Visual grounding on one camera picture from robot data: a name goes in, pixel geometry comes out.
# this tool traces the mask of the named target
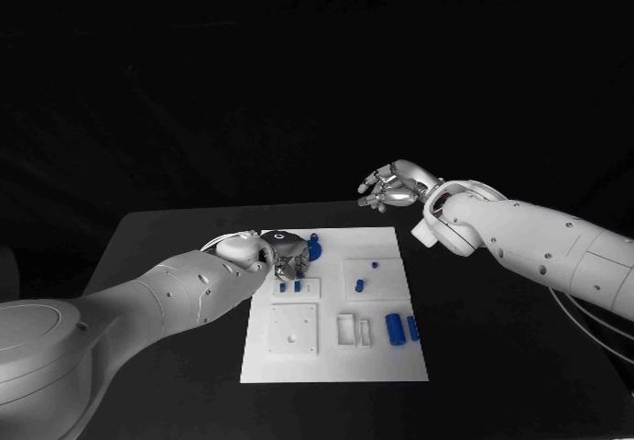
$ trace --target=white platform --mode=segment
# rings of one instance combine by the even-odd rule
[[[356,272],[353,277],[367,277],[369,275],[379,277],[379,270],[389,268],[382,265],[382,259],[394,260],[397,265],[400,252],[393,228],[361,227],[307,230],[279,228],[279,230],[295,233],[304,239],[309,239],[311,233],[318,235],[322,255],[309,263],[307,278],[320,279],[321,298],[295,302],[292,296],[276,297],[273,292],[275,287],[278,289],[278,281],[272,272],[269,273],[250,300],[240,382],[426,381],[420,340],[410,340],[406,328],[406,317],[413,313],[406,280],[402,279],[405,272],[399,275],[397,280],[393,278],[396,272],[389,274],[392,283],[397,282],[405,289],[405,291],[399,291],[397,298],[380,298],[380,301],[348,301],[344,289],[345,260],[370,259],[379,261],[377,269],[373,269],[370,264],[367,266],[369,273],[363,275]],[[294,291],[291,283],[286,284],[286,291]],[[288,353],[276,355],[268,352],[271,307],[273,304],[291,303],[299,303],[304,306],[317,305],[315,356]],[[350,348],[338,346],[338,314],[354,316],[356,346]],[[406,344],[402,346],[389,344],[387,314],[399,314],[402,317],[406,336]],[[370,347],[363,347],[360,344],[358,320],[361,319],[366,319],[369,324]],[[285,333],[279,332],[273,344],[284,342],[284,335]]]

